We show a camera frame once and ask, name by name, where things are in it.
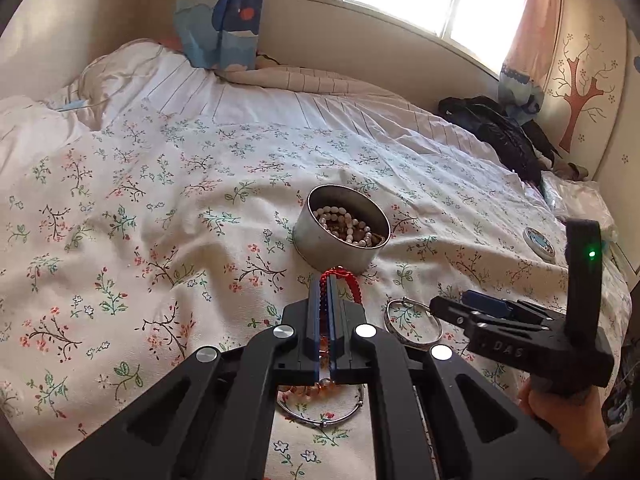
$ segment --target white blanket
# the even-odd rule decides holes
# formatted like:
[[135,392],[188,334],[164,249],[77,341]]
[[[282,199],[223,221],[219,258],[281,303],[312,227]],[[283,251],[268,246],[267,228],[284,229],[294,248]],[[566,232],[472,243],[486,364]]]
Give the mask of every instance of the white blanket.
[[[306,297],[316,272],[290,234],[318,184],[365,193],[392,225],[358,278],[373,324],[383,326],[390,298],[428,303],[468,288],[565,306],[564,228],[491,147],[335,74],[278,67],[242,77],[298,92],[231,84],[143,41],[48,101],[84,108],[0,102],[0,408],[50,472],[195,349],[243,345]],[[526,226],[555,245],[555,265],[529,249]],[[601,324],[616,365],[630,306],[606,262]],[[396,314],[403,333],[421,335],[420,311]],[[470,354],[460,330],[444,329],[514,397],[522,373]],[[331,418],[352,396],[345,387],[324,404],[292,406]],[[374,477],[367,406],[332,430],[276,413],[265,476],[303,474]]]

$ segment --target patterned curtain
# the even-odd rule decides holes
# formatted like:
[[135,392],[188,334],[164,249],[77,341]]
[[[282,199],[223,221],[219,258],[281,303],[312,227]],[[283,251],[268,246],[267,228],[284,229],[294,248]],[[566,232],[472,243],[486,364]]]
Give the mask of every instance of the patterned curtain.
[[262,0],[177,0],[174,25],[197,68],[252,70]]
[[498,101],[520,124],[535,119],[544,100],[560,20],[561,0],[526,0],[500,72]]

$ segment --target window sill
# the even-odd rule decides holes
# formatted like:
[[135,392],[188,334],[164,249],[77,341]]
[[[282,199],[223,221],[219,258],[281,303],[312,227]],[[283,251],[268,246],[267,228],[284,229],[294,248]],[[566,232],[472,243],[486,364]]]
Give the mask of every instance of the window sill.
[[307,1],[317,2],[320,4],[327,4],[334,7],[340,7],[341,9],[352,10],[353,12],[359,12],[366,16],[371,16],[372,18],[376,18],[378,20],[382,20],[383,22],[390,23],[391,25],[395,25],[396,27],[404,28],[404,30],[408,30],[409,32],[417,34],[418,36],[425,38],[426,40],[433,41],[433,43],[438,44],[442,48],[446,48],[450,52],[456,54],[457,56],[460,56],[462,59],[468,61],[472,65],[475,65],[480,70],[487,73],[494,79],[496,80],[498,79],[497,73],[495,73],[489,67],[485,66],[480,60],[475,58],[473,54],[467,49],[465,49],[465,47],[463,47],[462,45],[457,44],[455,42],[448,43],[447,41],[444,41],[443,39],[439,38],[438,36],[436,36],[435,34],[433,34],[428,30],[417,27],[416,25],[412,25],[411,23],[400,20],[399,18],[395,18],[394,16],[390,16],[389,14],[385,14],[380,10],[374,9],[372,7],[367,7],[363,3],[352,2],[350,0],[307,0]]

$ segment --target silver bangle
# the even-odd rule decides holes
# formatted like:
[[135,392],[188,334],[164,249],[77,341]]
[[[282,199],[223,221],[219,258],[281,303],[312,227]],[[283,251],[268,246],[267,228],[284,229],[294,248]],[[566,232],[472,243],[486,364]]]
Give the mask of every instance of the silver bangle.
[[331,420],[313,420],[312,418],[306,418],[306,416],[300,415],[299,413],[292,412],[289,407],[284,402],[282,402],[282,396],[280,395],[280,393],[278,393],[277,403],[278,406],[280,406],[280,408],[285,413],[287,413],[287,415],[297,420],[298,422],[304,422],[305,424],[310,424],[316,428],[326,428],[327,426],[340,424],[341,422],[348,420],[358,412],[358,410],[364,404],[364,387],[362,384],[358,384],[358,400],[356,401],[356,405],[353,407],[353,409],[346,415],[343,415],[340,418],[332,418]]
[[[398,331],[398,329],[396,329],[396,327],[393,326],[393,324],[391,323],[391,307],[393,305],[395,305],[396,303],[400,303],[401,305],[409,304],[411,306],[418,306],[421,309],[423,309],[427,313],[427,316],[429,318],[431,318],[432,320],[434,320],[434,322],[436,323],[438,329],[440,330],[437,338],[433,339],[431,341],[427,341],[425,343],[417,343],[415,341],[411,341],[410,339],[405,338]],[[440,338],[442,338],[442,323],[440,323],[440,320],[437,317],[434,317],[434,316],[431,315],[431,311],[430,311],[429,307],[427,305],[423,304],[423,303],[420,303],[419,301],[412,300],[411,298],[408,298],[406,296],[404,298],[402,298],[402,300],[391,300],[386,304],[385,328],[386,328],[387,332],[389,332],[391,334],[394,334],[400,340],[400,342],[403,345],[409,346],[411,348],[415,348],[415,349],[418,349],[418,350],[426,350],[429,346],[431,346],[435,342],[438,342],[440,340]]]

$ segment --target tree wall decal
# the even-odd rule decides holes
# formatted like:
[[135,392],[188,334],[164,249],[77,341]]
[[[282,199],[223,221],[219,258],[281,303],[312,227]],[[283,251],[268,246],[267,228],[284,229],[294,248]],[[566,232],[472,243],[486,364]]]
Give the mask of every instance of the tree wall decal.
[[[586,105],[593,98],[603,96],[605,94],[609,94],[610,103],[615,102],[616,98],[612,92],[616,89],[616,86],[612,85],[608,90],[604,90],[598,87],[598,83],[602,80],[608,79],[609,76],[607,74],[612,70],[615,70],[618,66],[618,63],[613,60],[608,65],[604,62],[603,68],[593,73],[593,75],[589,75],[588,70],[585,68],[581,68],[578,72],[580,64],[584,66],[591,56],[595,56],[596,52],[599,52],[601,55],[603,55],[604,52],[600,49],[602,44],[593,46],[591,44],[590,36],[585,34],[584,39],[587,42],[587,45],[580,54],[571,59],[569,58],[569,45],[573,39],[573,34],[567,34],[562,40],[562,45],[564,47],[562,53],[564,55],[564,59],[558,60],[558,72],[561,76],[553,78],[553,81],[558,83],[558,88],[549,88],[548,90],[548,94],[551,97],[560,97],[564,99],[571,108],[569,123],[567,124],[564,135],[559,143],[560,147],[567,153],[571,152],[571,142],[574,136],[575,125],[581,113],[586,112],[595,123],[598,122],[598,118],[607,118],[600,106],[591,106],[586,108]],[[566,72],[565,63],[569,67],[568,74]]]

